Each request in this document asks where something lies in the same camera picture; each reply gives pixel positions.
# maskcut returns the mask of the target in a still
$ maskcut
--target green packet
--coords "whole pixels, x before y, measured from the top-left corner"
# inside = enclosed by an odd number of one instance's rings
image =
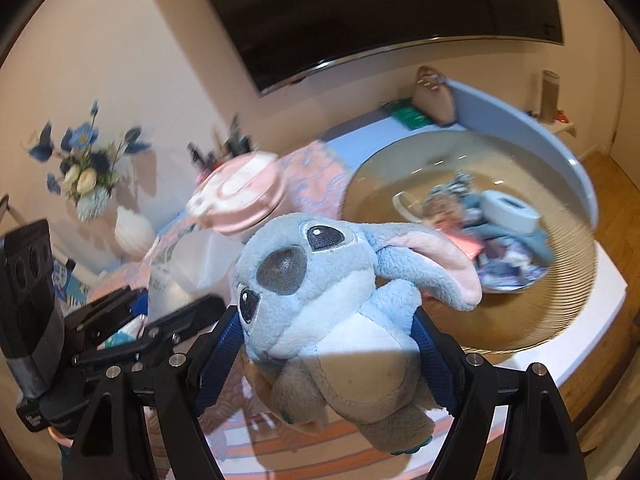
[[[410,97],[391,101],[386,105],[382,105],[382,109],[411,131],[435,124],[434,121],[411,104]]]

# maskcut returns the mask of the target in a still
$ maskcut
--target stitch plush toy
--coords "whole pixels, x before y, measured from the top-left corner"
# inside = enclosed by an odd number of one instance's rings
[[[390,280],[376,288],[376,276]],[[352,224],[294,213],[273,219],[236,265],[246,352],[271,385],[266,404],[294,427],[329,405],[383,452],[426,444],[437,408],[410,331],[419,288],[471,310],[471,261],[415,224]]]

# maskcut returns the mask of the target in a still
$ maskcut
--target pink round container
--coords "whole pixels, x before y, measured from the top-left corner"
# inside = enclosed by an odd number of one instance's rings
[[[276,216],[293,212],[274,153],[255,152],[225,162],[187,203],[199,225],[246,242]]]

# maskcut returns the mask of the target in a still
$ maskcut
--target amber glass plate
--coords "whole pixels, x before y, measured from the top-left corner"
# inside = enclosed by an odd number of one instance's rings
[[[485,294],[472,312],[435,300],[424,308],[436,326],[466,350],[504,354],[532,348],[566,329],[587,301],[595,278],[593,232],[579,197],[545,161],[497,137],[441,130],[399,140],[375,153],[354,174],[342,217],[352,222],[405,221],[392,197],[423,199],[455,170],[475,177],[474,189],[499,189],[531,204],[556,260],[547,275],[518,294]]]

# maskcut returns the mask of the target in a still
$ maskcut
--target plush toy's nose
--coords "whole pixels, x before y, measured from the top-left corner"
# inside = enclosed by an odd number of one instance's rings
[[[290,296],[302,285],[306,274],[306,253],[291,246],[273,251],[258,267],[257,280],[264,288],[281,296]]]

